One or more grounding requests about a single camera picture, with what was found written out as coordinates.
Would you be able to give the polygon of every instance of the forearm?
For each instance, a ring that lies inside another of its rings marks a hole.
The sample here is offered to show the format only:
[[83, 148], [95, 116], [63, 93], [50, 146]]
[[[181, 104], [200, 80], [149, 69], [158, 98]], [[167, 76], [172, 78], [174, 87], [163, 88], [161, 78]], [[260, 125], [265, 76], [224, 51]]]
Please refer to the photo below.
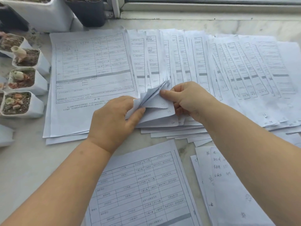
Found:
[[301, 225], [300, 149], [220, 102], [201, 114], [217, 148], [271, 220]]
[[2, 226], [80, 225], [110, 157], [85, 140]]

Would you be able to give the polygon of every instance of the person's left hand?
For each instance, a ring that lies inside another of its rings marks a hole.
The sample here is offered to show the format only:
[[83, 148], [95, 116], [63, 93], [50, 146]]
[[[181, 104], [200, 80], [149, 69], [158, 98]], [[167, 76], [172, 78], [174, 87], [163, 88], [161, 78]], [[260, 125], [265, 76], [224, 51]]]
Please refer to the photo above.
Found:
[[145, 112], [145, 108], [138, 109], [126, 121], [125, 116], [133, 108], [133, 100], [133, 97], [121, 96], [96, 110], [87, 140], [113, 154], [133, 132]]

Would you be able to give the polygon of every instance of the person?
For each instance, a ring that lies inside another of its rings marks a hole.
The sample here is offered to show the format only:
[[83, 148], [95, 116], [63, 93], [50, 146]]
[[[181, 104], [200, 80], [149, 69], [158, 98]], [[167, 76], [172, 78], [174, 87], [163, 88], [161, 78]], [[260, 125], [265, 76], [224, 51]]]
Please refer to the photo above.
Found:
[[[276, 225], [301, 225], [301, 150], [219, 102], [194, 82], [161, 96], [177, 115], [202, 123], [240, 181]], [[145, 109], [127, 121], [133, 98], [109, 101], [93, 114], [88, 138], [2, 226], [80, 225], [96, 183], [114, 151], [132, 133]]]

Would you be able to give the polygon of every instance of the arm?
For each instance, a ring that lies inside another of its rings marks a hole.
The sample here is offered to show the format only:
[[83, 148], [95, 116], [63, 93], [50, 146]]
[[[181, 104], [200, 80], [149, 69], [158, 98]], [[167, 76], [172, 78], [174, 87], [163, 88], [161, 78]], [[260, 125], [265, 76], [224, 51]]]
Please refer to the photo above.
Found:
[[132, 107], [133, 98], [124, 96], [96, 110], [87, 140], [2, 226], [80, 225], [103, 169], [143, 116], [145, 109], [140, 109], [125, 121], [126, 112]]
[[202, 123], [240, 181], [276, 225], [301, 225], [301, 150], [217, 101], [197, 83], [161, 95]]

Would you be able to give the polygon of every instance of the marble surface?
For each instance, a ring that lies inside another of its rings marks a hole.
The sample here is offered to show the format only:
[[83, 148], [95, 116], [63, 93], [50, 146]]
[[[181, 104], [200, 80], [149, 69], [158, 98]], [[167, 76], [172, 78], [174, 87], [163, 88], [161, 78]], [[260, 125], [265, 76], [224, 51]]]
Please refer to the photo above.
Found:
[[[301, 43], [301, 21], [119, 19], [108, 20], [102, 29], [118, 26], [126, 29], [205, 30], [210, 34], [271, 35], [279, 41]], [[81, 30], [84, 30], [83, 27], [75, 21], [72, 31]], [[49, 35], [41, 35], [41, 41], [40, 49], [51, 61]], [[13, 69], [10, 63], [11, 59], [0, 58], [0, 75], [6, 75], [9, 70]], [[45, 103], [47, 102], [47, 96], [41, 98]], [[0, 118], [0, 124], [16, 130], [15, 143], [10, 147], [0, 148], [1, 223], [45, 181], [81, 141], [46, 146], [45, 140], [42, 139], [44, 118], [34, 120]], [[150, 138], [150, 134], [140, 134], [140, 130], [135, 130], [115, 154], [125, 154], [164, 141], [166, 138]], [[176, 140], [175, 142], [203, 225], [210, 225], [190, 160], [190, 156], [195, 155], [194, 145], [193, 143], [188, 144], [186, 140]]]

